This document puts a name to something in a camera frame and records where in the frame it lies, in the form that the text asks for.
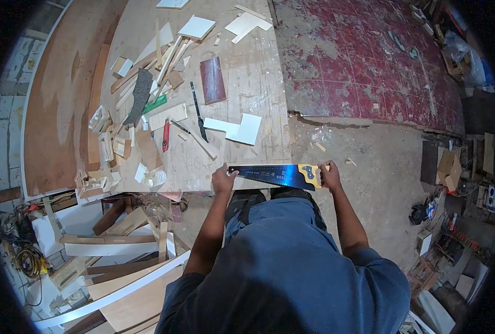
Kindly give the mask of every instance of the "plastic bag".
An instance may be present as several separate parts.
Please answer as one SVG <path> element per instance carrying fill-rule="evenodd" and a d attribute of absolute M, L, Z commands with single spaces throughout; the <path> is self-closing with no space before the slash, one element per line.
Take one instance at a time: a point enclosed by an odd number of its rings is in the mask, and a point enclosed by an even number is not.
<path fill-rule="evenodd" d="M 463 61 L 465 54 L 468 53 L 470 56 L 470 73 L 464 77 L 465 86 L 475 87 L 484 85 L 487 79 L 484 75 L 483 63 L 478 53 L 451 30 L 446 31 L 444 42 L 446 46 L 443 51 L 453 61 L 460 63 Z"/>

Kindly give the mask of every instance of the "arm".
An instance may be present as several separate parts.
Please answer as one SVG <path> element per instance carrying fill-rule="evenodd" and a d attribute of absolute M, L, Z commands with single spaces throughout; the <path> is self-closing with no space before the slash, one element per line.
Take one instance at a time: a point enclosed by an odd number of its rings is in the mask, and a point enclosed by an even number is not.
<path fill-rule="evenodd" d="M 225 226 L 225 210 L 229 203 L 235 177 L 238 174 L 238 171 L 234 171 L 228 176 L 226 170 L 227 165 L 223 164 L 221 168 L 212 174 L 212 186 L 215 193 L 214 201 L 193 244 L 192 253 L 188 258 L 183 275 L 190 272 L 208 275 L 212 270 L 217 253 L 221 249 Z"/>
<path fill-rule="evenodd" d="M 366 232 L 344 193 L 337 166 L 333 161 L 327 161 L 320 164 L 319 168 L 322 174 L 322 185 L 329 188 L 333 195 L 342 254 L 350 257 L 358 249 L 369 247 Z"/>

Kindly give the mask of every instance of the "blue saw blade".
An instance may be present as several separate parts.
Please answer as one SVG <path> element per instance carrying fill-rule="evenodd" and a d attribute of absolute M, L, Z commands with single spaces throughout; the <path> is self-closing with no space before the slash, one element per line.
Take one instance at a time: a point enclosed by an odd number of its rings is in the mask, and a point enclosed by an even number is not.
<path fill-rule="evenodd" d="M 231 166 L 229 173 L 237 170 L 238 176 L 282 186 L 291 186 L 314 191 L 314 185 L 307 183 L 297 169 L 297 164 L 272 164 L 267 166 Z"/>

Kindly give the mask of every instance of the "dark pants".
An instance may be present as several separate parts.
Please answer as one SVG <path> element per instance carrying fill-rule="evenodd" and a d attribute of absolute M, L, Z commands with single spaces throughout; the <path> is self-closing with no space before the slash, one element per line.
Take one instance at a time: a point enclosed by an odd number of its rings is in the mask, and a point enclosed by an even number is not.
<path fill-rule="evenodd" d="M 271 199 L 286 197 L 303 198 L 310 201 L 314 207 L 316 226 L 321 230 L 327 231 L 327 226 L 325 226 L 322 220 L 318 204 L 314 202 L 310 193 L 304 191 L 303 189 L 291 188 L 289 186 L 270 189 Z M 231 218 L 233 218 L 238 211 L 242 211 L 240 212 L 239 220 L 242 223 L 249 225 L 249 210 L 253 205 L 257 205 L 265 201 L 266 197 L 264 197 L 262 192 L 258 189 L 235 190 L 232 194 L 231 202 L 225 211 L 225 222 L 228 224 Z"/>

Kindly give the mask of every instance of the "hand saw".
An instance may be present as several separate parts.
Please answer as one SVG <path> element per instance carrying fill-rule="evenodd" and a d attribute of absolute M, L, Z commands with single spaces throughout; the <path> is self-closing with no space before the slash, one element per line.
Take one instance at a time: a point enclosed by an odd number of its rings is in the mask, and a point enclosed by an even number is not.
<path fill-rule="evenodd" d="M 314 191 L 321 188 L 316 176 L 318 169 L 311 164 L 269 164 L 230 166 L 229 173 L 237 170 L 239 176 L 250 180 Z"/>

